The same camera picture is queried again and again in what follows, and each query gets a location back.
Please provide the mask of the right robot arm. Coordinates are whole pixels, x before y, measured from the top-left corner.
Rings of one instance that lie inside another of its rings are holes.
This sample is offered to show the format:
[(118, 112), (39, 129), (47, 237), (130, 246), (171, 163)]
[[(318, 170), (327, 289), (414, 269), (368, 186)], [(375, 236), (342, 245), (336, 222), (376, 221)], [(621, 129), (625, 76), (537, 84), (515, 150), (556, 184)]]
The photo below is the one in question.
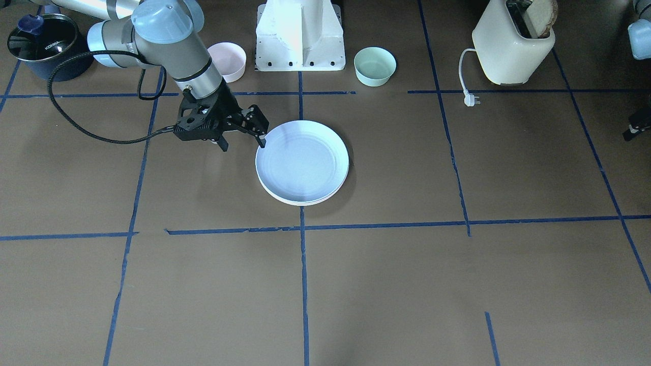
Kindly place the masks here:
[(176, 124), (158, 129), (135, 143), (173, 133), (182, 141), (205, 140), (227, 151), (224, 134), (240, 131), (265, 147), (269, 121), (260, 108), (239, 106), (198, 32), (204, 13), (196, 1), (48, 1), (47, 5), (101, 19), (88, 31), (88, 52), (57, 65), (47, 78), (47, 93), (55, 109), (73, 127), (107, 142), (69, 117), (59, 106), (52, 86), (63, 67), (93, 56), (108, 67), (159, 66), (182, 92)]

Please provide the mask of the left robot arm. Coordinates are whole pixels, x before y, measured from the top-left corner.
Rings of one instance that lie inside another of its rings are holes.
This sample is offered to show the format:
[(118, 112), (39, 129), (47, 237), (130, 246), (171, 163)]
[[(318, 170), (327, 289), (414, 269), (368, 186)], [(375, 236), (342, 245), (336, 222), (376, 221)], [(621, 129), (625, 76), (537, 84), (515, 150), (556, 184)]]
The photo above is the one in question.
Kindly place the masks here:
[[(627, 30), (632, 49), (632, 56), (636, 60), (650, 58), (650, 1), (633, 1), (633, 10), (638, 19), (631, 23)], [(628, 129), (623, 132), (625, 141), (631, 141), (642, 132), (650, 128), (650, 106), (635, 111), (628, 118)]]

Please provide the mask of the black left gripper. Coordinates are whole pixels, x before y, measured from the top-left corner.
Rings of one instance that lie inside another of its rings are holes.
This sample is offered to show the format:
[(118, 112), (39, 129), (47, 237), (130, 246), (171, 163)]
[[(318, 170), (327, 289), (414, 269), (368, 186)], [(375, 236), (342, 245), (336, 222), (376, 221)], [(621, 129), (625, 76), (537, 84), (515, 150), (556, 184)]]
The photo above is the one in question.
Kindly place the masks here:
[(645, 106), (629, 116), (629, 128), (623, 131), (623, 139), (632, 141), (633, 138), (650, 128), (650, 107)]

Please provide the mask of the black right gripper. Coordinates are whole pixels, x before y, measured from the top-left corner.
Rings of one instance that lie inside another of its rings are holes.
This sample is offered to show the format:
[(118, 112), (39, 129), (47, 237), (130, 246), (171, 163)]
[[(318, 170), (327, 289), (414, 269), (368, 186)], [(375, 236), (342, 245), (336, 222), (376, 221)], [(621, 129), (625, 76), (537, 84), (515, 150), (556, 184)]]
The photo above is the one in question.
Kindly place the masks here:
[(206, 139), (213, 140), (223, 152), (229, 148), (223, 133), (235, 130), (253, 135), (258, 146), (265, 148), (270, 123), (258, 105), (243, 111), (227, 84), (221, 84), (205, 99), (205, 104), (209, 107), (210, 124)]

